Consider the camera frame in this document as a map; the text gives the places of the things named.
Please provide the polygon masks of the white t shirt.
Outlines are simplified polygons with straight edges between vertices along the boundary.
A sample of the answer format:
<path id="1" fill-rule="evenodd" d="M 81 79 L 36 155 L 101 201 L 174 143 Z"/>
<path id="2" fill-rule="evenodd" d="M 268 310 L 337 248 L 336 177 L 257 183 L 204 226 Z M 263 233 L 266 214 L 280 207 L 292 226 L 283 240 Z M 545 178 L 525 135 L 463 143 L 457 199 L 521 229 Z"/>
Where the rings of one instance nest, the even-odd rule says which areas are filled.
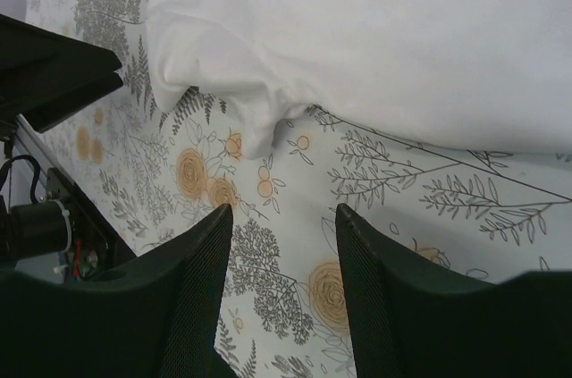
<path id="1" fill-rule="evenodd" d="M 571 0 L 149 0 L 158 107 L 220 97 L 242 153 L 310 105 L 401 139 L 571 148 Z"/>

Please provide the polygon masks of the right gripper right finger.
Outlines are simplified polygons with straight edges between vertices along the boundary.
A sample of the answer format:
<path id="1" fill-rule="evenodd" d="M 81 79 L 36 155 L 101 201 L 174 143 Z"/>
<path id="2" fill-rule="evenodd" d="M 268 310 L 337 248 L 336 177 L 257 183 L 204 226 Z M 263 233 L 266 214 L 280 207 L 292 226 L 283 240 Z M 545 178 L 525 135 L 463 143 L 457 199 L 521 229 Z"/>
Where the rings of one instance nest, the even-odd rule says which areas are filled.
<path id="1" fill-rule="evenodd" d="M 429 261 L 347 205 L 335 225 L 358 376 L 570 376 L 570 272 L 491 284 Z"/>

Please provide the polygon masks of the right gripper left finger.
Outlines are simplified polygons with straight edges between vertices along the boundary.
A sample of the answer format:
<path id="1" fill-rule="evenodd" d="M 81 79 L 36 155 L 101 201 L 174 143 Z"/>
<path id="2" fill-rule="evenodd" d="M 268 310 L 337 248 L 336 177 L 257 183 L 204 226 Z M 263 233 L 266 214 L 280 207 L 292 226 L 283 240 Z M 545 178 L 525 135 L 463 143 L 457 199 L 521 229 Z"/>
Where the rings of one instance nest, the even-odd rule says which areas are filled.
<path id="1" fill-rule="evenodd" d="M 90 281 L 1 274 L 4 377 L 230 377 L 215 352 L 233 214 Z"/>

